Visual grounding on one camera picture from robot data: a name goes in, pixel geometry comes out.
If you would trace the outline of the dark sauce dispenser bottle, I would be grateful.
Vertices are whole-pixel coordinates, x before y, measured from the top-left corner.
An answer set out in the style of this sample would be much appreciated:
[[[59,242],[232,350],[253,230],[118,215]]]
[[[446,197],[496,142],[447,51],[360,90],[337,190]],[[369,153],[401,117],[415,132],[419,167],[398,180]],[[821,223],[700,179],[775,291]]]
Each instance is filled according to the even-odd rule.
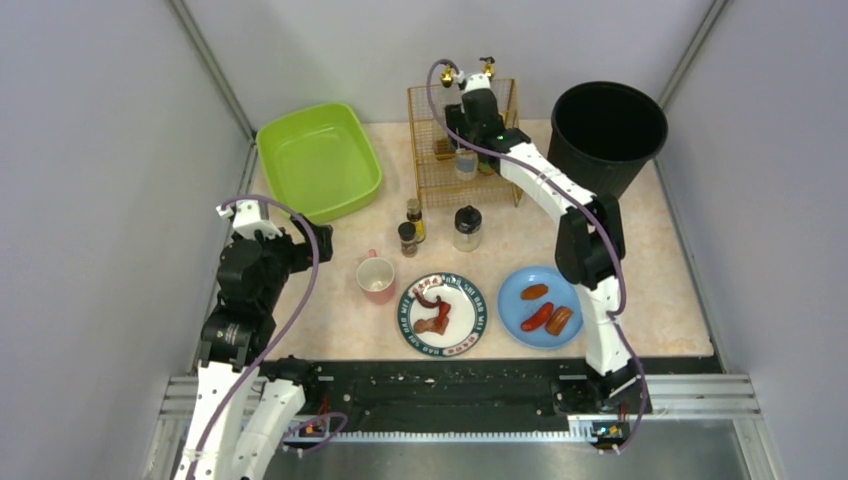
[[[447,124],[446,107],[454,103],[454,94],[456,93],[454,87],[454,70],[445,65],[439,73],[439,86],[433,90],[437,116],[444,124]],[[433,152],[440,161],[446,160],[454,154],[451,138],[438,121],[434,121],[433,130]]]

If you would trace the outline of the red sauce bottle yellow cap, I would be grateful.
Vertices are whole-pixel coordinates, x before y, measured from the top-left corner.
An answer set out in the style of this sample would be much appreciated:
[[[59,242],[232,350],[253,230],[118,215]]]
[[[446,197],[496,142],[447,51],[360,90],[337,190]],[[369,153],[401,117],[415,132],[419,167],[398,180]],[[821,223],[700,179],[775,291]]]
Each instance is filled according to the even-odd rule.
[[[477,156],[477,172],[483,176],[491,176],[497,173],[497,170],[494,169],[487,161],[486,156],[478,155]]]

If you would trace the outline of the clear oil dispenser bottle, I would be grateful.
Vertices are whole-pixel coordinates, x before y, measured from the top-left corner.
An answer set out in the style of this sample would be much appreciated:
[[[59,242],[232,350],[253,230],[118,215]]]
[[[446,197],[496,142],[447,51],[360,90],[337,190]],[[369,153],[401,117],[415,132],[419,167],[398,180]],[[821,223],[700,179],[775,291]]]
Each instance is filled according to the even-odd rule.
[[[482,74],[489,80],[493,79],[496,74],[495,59],[491,56],[480,57],[479,60],[483,63]]]

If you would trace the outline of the glass jar black lid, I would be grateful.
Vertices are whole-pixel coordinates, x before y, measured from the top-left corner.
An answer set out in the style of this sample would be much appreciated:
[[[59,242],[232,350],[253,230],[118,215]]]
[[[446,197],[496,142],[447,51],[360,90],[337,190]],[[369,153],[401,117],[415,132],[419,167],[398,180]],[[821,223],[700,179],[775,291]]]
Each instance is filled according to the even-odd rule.
[[[458,209],[454,215],[454,247],[462,252],[476,250],[482,241],[482,214],[473,207],[467,205]]]

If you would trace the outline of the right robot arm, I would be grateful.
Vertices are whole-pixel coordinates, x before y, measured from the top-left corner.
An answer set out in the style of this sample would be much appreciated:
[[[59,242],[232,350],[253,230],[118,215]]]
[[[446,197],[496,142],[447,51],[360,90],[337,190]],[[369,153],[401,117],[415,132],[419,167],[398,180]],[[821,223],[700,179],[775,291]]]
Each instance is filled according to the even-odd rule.
[[[589,384],[603,401],[623,396],[637,385],[640,373],[619,324],[627,290],[617,199],[579,186],[524,131],[506,127],[489,88],[464,92],[459,103],[433,108],[432,113],[450,139],[480,156],[555,221],[555,264],[580,301]]]

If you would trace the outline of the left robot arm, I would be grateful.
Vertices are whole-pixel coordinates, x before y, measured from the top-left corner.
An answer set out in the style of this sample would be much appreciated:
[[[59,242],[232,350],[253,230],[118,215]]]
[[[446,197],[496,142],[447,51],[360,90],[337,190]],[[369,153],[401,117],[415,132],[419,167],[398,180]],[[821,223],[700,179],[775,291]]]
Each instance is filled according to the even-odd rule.
[[[273,310],[294,273],[332,257],[333,229],[299,226],[296,243],[268,221],[232,236],[216,272],[217,304],[203,325],[197,394],[177,479],[261,479],[317,373],[293,357],[252,363],[271,342]]]

